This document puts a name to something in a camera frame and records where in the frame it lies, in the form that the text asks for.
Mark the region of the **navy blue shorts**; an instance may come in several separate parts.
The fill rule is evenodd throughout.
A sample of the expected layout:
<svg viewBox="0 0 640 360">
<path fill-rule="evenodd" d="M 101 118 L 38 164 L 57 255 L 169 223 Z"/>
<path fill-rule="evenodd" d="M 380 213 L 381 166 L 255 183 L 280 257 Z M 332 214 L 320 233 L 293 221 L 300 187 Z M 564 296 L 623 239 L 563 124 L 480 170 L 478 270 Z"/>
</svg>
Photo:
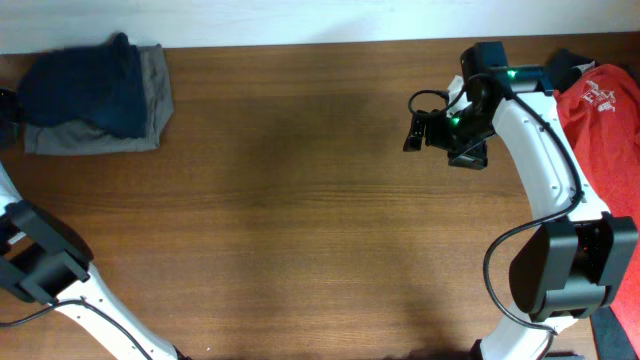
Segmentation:
<svg viewBox="0 0 640 360">
<path fill-rule="evenodd" d="M 32 125 L 82 120 L 120 138 L 146 135 L 140 54 L 122 32 L 101 45 L 40 56 L 20 80 L 17 98 Z"/>
</svg>

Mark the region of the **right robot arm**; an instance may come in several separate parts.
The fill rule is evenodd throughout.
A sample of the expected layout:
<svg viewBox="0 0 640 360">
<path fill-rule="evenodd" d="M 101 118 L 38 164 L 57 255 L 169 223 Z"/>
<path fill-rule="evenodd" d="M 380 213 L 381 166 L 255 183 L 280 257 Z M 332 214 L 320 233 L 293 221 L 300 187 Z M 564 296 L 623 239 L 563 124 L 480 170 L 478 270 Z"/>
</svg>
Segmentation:
<svg viewBox="0 0 640 360">
<path fill-rule="evenodd" d="M 530 239 L 509 267 L 511 304 L 471 348 L 474 359 L 549 359 L 558 335 L 614 301 L 638 232 L 591 187 L 566 138 L 540 67 L 491 66 L 457 77 L 440 110 L 414 110 L 404 144 L 444 150 L 451 165 L 483 169 L 486 142 L 506 145 L 531 207 Z"/>
</svg>

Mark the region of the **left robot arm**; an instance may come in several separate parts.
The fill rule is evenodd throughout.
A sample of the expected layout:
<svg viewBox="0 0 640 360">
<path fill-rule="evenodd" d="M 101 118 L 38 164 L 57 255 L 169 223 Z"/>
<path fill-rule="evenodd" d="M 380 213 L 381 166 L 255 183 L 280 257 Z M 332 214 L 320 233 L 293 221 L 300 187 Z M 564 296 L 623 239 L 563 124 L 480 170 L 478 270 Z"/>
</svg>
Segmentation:
<svg viewBox="0 0 640 360">
<path fill-rule="evenodd" d="M 1 288 L 43 308 L 3 322 L 15 328 L 57 311 L 117 359 L 184 359 L 113 294 L 84 240 L 64 222 L 23 199 L 1 171 Z"/>
</svg>

